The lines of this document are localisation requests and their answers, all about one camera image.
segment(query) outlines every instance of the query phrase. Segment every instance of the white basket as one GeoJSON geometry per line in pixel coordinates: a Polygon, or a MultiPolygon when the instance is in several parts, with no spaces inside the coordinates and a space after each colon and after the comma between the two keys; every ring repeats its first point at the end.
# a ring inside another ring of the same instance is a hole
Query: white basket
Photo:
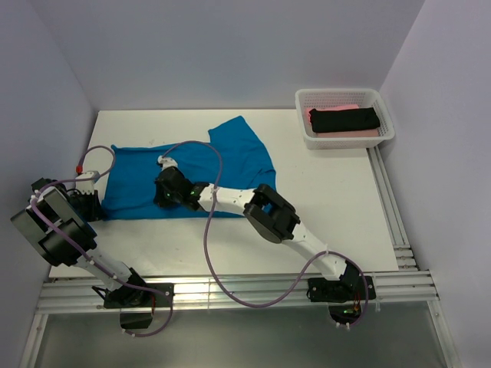
{"type": "Polygon", "coordinates": [[[371,148],[380,142],[394,138],[394,126],[380,94],[370,88],[322,88],[298,90],[295,94],[298,122],[302,127],[305,145],[310,150],[336,150],[340,148],[371,148]],[[306,110],[327,109],[341,105],[357,104],[373,107],[381,121],[378,135],[356,138],[319,138],[312,131],[306,110]]]}

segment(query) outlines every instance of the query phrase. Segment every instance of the blue cloth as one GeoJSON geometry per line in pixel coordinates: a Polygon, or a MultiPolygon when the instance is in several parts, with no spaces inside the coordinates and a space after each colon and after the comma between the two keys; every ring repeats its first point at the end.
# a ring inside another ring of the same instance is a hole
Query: blue cloth
{"type": "MultiPolygon", "coordinates": [[[[235,189],[256,188],[265,183],[275,188],[276,171],[268,151],[243,117],[236,117],[208,131],[210,144],[223,159],[219,185],[235,189]]],[[[157,158],[173,144],[153,148],[118,148],[116,165],[107,180],[102,207],[108,219],[175,219],[205,217],[182,206],[160,209],[153,204],[154,180],[160,173],[157,158]]],[[[191,182],[215,182],[219,170],[216,154],[197,143],[177,147],[170,155],[191,182]]],[[[235,217],[217,212],[217,217],[235,217]]]]}

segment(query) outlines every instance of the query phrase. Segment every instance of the black cloth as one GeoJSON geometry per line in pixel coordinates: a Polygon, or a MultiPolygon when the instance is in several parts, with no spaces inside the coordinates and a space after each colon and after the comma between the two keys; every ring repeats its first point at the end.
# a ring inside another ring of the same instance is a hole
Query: black cloth
{"type": "Polygon", "coordinates": [[[373,107],[340,111],[312,109],[310,110],[310,122],[315,133],[377,129],[381,125],[373,107]]]}

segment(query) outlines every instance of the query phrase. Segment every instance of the gray wall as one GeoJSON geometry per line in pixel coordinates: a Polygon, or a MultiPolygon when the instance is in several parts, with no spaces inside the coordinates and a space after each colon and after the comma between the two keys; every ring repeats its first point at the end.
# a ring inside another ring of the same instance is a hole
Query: gray wall
{"type": "Polygon", "coordinates": [[[0,0],[0,324],[2,366],[17,366],[48,265],[10,223],[42,176],[69,177],[93,110],[24,0],[0,0]]]}
{"type": "Polygon", "coordinates": [[[378,89],[423,0],[31,0],[100,110],[293,107],[378,89]]]}
{"type": "Polygon", "coordinates": [[[464,366],[491,366],[491,2],[427,0],[382,94],[382,153],[418,261],[464,366]]]}

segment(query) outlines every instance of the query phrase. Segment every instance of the tabletop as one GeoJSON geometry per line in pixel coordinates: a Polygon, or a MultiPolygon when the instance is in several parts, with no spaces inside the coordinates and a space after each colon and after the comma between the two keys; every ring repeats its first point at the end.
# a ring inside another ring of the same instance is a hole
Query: tabletop
{"type": "MultiPolygon", "coordinates": [[[[310,231],[364,271],[397,271],[384,210],[365,149],[309,150],[295,110],[101,111],[89,146],[153,147],[184,140],[209,142],[208,129],[242,115],[265,144],[278,192],[310,231]]],[[[84,169],[103,172],[110,154],[89,153],[84,169]]],[[[107,177],[96,183],[104,197],[107,177]]],[[[203,254],[204,218],[93,222],[101,249],[142,276],[209,275],[203,254]]],[[[209,251],[218,274],[290,274],[305,259],[261,238],[244,218],[211,224],[209,251]]],[[[51,278],[90,276],[64,265],[51,278]]]]}

